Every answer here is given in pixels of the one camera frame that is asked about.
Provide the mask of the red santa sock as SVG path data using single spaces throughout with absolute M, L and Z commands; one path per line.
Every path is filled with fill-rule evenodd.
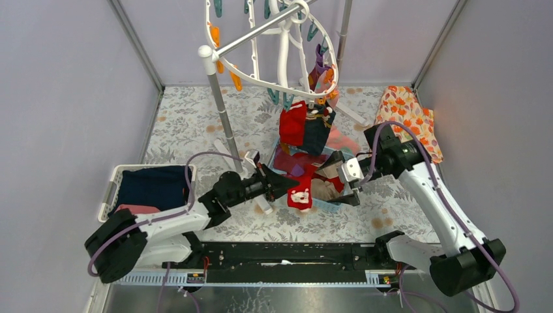
M 301 176 L 293 178 L 299 184 L 288 190 L 288 207 L 300 211 L 307 211 L 312 208 L 312 178 L 316 170 L 317 167 L 315 165 L 308 165 Z

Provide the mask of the red beige sock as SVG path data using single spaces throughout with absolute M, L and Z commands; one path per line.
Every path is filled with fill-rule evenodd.
M 311 180 L 312 197 L 321 201 L 331 201 L 342 196 L 345 184 L 338 178 L 327 178 L 315 174 Z

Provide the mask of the white clip hanger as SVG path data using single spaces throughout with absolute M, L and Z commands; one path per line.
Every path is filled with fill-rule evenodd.
M 254 85 L 259 85 L 268 88 L 270 91 L 280 91 L 287 95 L 297 95 L 305 98 L 325 98 L 333 94 L 338 85 L 339 65 L 338 59 L 335 56 L 335 51 L 332 42 L 329 40 L 327 31 L 322 24 L 310 13 L 310 4 L 312 1 L 282 1 L 283 9 L 279 7 L 279 1 L 268 1 L 266 9 L 270 13 L 266 22 L 262 25 L 256 25 L 254 17 L 254 2 L 247 1 L 248 7 L 248 22 L 250 24 L 249 32 L 241 35 L 241 37 L 231 41 L 225 46 L 220 44 L 219 32 L 210 21 L 211 7 L 215 7 L 215 12 L 221 12 L 220 1 L 205 2 L 205 36 L 208 40 L 207 45 L 198 48 L 198 55 L 202 59 L 202 63 L 209 79 L 210 86 L 213 90 L 218 89 L 219 82 L 217 73 L 220 67 L 225 68 L 235 78 L 235 86 L 240 87 L 241 81 L 245 80 Z M 306 57 L 303 47 L 303 38 L 301 36 L 301 25 L 307 20 L 312 22 L 315 29 L 323 36 L 321 50 L 323 53 L 328 53 L 330 56 L 330 68 L 323 71 L 323 87 L 315 86 L 314 90 L 309 87 L 308 70 L 306 65 Z M 280 40 L 277 66 L 277 82 L 267 82 L 260 78 L 259 70 L 259 55 L 258 55 L 258 36 L 277 36 Z M 243 44 L 251 43 L 251 61 L 253 73 L 245 74 L 239 70 L 233 63 L 226 60 L 225 55 L 234 51 Z M 302 89 L 296 89 L 288 85 L 288 55 L 290 46 L 294 46 L 299 52 L 300 69 L 302 73 L 301 85 Z

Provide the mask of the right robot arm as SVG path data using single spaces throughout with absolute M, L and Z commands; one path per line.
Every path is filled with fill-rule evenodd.
M 490 240 L 466 216 L 438 176 L 422 143 L 402 142 L 393 132 L 395 122 L 384 122 L 364 132 L 370 156 L 346 160 L 335 151 L 319 168 L 321 174 L 337 177 L 351 194 L 337 202 L 359 205 L 358 193 L 369 182 L 393 176 L 414 197 L 436 232 L 435 247 L 392 231 L 375 240 L 374 260 L 389 269 L 403 263 L 430 275 L 436 287 L 452 297 L 471 289 L 497 272 L 506 254 L 499 239 Z

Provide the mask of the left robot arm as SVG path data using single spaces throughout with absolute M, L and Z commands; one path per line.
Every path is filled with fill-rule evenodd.
M 88 271 L 104 284 L 123 278 L 135 267 L 182 263 L 193 268 L 202 261 L 201 248 L 188 233 L 218 226 L 231 216 L 230 208 L 256 197 L 275 201 L 299 186 L 289 178 L 258 164 L 249 178 L 226 171 L 209 192 L 190 203 L 159 213 L 114 213 L 85 242 L 91 261 Z

